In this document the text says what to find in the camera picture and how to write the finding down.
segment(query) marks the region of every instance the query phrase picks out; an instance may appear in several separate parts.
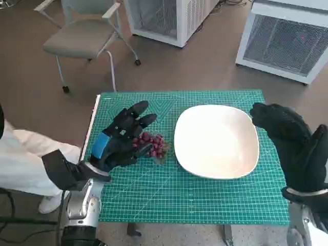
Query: chair wheel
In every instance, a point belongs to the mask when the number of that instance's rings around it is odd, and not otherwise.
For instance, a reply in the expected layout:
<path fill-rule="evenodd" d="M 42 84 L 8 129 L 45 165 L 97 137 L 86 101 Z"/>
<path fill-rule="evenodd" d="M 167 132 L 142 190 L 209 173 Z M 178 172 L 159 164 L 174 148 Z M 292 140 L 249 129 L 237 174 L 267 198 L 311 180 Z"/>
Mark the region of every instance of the chair wheel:
<path fill-rule="evenodd" d="M 64 91 L 64 93 L 69 93 L 70 88 L 68 88 L 68 86 L 63 86 L 63 91 Z"/>
<path fill-rule="evenodd" d="M 140 61 L 139 59 L 138 59 L 138 60 L 135 60 L 134 64 L 135 64 L 136 66 L 140 66 L 140 65 L 141 65 L 141 61 Z"/>

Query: grape bunch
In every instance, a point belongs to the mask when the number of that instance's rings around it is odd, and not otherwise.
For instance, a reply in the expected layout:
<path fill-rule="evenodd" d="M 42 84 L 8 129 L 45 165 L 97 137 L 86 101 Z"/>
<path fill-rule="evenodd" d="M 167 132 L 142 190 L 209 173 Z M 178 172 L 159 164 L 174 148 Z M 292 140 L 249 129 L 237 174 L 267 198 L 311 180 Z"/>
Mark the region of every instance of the grape bunch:
<path fill-rule="evenodd" d="M 152 143 L 153 147 L 149 153 L 147 153 L 146 157 L 164 160 L 169 150 L 169 145 L 165 143 L 163 136 L 160 134 L 153 136 L 149 132 L 143 132 L 138 138 L 133 139 L 133 147 L 138 148 L 139 145 L 149 142 Z"/>

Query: floor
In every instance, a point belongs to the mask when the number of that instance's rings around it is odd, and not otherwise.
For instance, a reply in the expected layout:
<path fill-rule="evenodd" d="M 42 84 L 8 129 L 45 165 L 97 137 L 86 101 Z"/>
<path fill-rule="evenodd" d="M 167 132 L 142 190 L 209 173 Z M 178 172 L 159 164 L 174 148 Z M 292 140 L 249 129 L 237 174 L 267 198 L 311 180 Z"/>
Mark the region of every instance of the floor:
<path fill-rule="evenodd" d="M 6 118 L 17 128 L 46 134 L 60 141 L 81 146 L 95 97 L 112 91 L 109 61 L 101 55 L 88 64 L 84 60 L 63 59 L 63 72 L 71 93 L 62 92 L 55 58 L 42 45 L 57 28 L 32 9 L 42 0 L 22 0 L 11 9 L 0 10 L 0 90 Z M 328 67 L 308 87 L 282 77 L 236 67 L 235 57 L 250 4 L 224 6 L 210 15 L 184 49 L 131 36 L 124 8 L 121 19 L 124 33 L 140 56 L 134 66 L 132 54 L 121 43 L 111 46 L 119 91 L 225 90 L 260 88 L 268 103 L 296 109 L 314 130 L 328 124 Z M 59 4 L 49 10 L 63 23 Z M 37 214 L 41 197 L 15 192 L 17 215 L 56 218 L 56 214 Z M 1 214 L 9 205 L 0 200 Z M 2 237 L 19 239 L 46 226 L 11 225 Z M 220 229 L 211 225 L 142 224 L 143 237 L 125 235 L 125 224 L 99 226 L 99 237 L 109 245 L 223 245 Z M 233 226 L 235 245 L 286 245 L 285 227 Z M 43 245 L 53 234 L 31 238 L 26 245 Z"/>

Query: red grape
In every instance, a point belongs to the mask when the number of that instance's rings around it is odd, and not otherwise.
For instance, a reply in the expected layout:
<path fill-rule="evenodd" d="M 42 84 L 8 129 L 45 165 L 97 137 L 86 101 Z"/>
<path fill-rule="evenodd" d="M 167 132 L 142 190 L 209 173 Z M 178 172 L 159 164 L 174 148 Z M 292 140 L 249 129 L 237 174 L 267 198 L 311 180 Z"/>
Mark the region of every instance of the red grape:
<path fill-rule="evenodd" d="M 143 132 L 142 133 L 142 139 L 144 141 L 149 141 L 150 140 L 150 134 L 148 132 Z"/>

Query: gray chair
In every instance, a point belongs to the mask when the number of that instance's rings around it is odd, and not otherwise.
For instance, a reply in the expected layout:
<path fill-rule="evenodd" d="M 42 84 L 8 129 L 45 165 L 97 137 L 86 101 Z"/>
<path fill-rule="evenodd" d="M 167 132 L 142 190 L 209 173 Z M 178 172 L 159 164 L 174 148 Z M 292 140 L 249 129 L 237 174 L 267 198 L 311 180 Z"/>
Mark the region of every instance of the gray chair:
<path fill-rule="evenodd" d="M 7 9 L 16 5 L 20 0 L 0 0 L 0 9 Z"/>
<path fill-rule="evenodd" d="M 53 24 L 61 26 L 51 18 L 45 9 L 55 0 L 45 0 L 34 10 L 47 17 Z M 118 15 L 120 3 L 115 0 L 61 0 L 66 24 L 57 33 L 52 35 L 44 44 L 44 50 L 56 56 L 63 91 L 69 92 L 64 80 L 59 57 L 83 58 L 91 61 L 102 52 L 109 55 L 112 83 L 116 91 L 113 56 L 107 49 L 109 44 L 120 38 L 133 52 L 135 64 L 141 64 L 136 52 L 124 39 Z M 72 11 L 78 14 L 101 14 L 101 19 L 73 20 Z"/>

